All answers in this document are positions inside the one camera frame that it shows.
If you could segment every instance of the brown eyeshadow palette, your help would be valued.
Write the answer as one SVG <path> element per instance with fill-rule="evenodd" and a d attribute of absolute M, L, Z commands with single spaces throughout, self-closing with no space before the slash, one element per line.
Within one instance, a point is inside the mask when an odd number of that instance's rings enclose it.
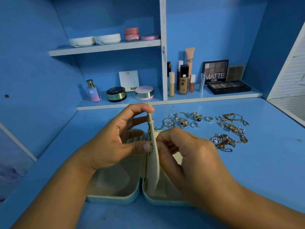
<path fill-rule="evenodd" d="M 239 80 L 225 83 L 208 84 L 208 88 L 213 92 L 214 95 L 251 91 L 251 87 Z"/>

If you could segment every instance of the pink compact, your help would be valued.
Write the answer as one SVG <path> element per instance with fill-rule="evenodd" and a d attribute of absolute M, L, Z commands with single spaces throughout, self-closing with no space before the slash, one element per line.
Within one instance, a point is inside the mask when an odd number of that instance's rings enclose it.
<path fill-rule="evenodd" d="M 138 100 L 150 100 L 153 98 L 155 91 L 151 86 L 141 86 L 135 89 L 135 97 Z"/>
<path fill-rule="evenodd" d="M 139 28 L 124 29 L 126 41 L 137 41 L 140 39 Z"/>
<path fill-rule="evenodd" d="M 145 40 L 155 40 L 155 39 L 159 39 L 159 36 L 158 35 L 148 34 L 148 35 L 142 36 L 141 39 L 143 41 L 145 41 Z"/>

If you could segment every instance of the mint green jewelry box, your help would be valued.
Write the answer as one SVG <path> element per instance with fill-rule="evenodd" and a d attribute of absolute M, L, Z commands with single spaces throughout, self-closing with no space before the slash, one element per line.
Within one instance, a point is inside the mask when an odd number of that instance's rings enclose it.
<path fill-rule="evenodd" d="M 189 206 L 159 165 L 156 137 L 160 131 L 154 130 L 152 117 L 150 114 L 148 117 L 149 129 L 153 129 L 150 133 L 152 152 L 129 156 L 112 167 L 98 170 L 89 182 L 87 201 L 129 204 L 137 198 L 141 186 L 145 199 L 151 204 Z M 125 143 L 137 140 L 145 140 L 145 134 Z M 174 158 L 181 164 L 180 153 L 176 153 Z"/>

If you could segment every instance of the blue desk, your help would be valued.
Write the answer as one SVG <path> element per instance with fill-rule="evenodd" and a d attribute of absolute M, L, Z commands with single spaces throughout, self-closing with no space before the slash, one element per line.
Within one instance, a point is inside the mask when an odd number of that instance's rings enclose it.
<path fill-rule="evenodd" d="M 305 129 L 262 98 L 155 106 L 155 126 L 176 112 L 204 116 L 237 113 L 250 123 L 249 139 L 232 153 L 219 151 L 233 177 L 247 188 L 300 212 L 305 212 Z M 55 170 L 79 146 L 92 138 L 122 109 L 78 111 L 25 176 L 23 183 L 0 206 L 0 228 L 9 228 L 28 207 Z M 139 126 L 147 130 L 147 124 Z M 209 138 L 223 131 L 214 120 L 185 129 Z M 129 205 L 85 203 L 77 228 L 225 228 L 195 208 L 153 206 L 140 195 Z"/>

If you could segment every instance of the left hand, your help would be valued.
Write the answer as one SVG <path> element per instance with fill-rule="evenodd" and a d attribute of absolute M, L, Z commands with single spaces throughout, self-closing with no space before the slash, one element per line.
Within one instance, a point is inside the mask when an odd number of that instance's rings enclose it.
<path fill-rule="evenodd" d="M 80 147 L 74 158 L 86 170 L 110 167 L 131 154 L 150 152 L 150 142 L 137 141 L 123 144 L 129 138 L 141 136 L 143 131 L 130 129 L 147 122 L 147 116 L 134 118 L 143 112 L 153 113 L 155 109 L 145 103 L 130 104 L 119 115 L 111 119 L 90 141 Z"/>

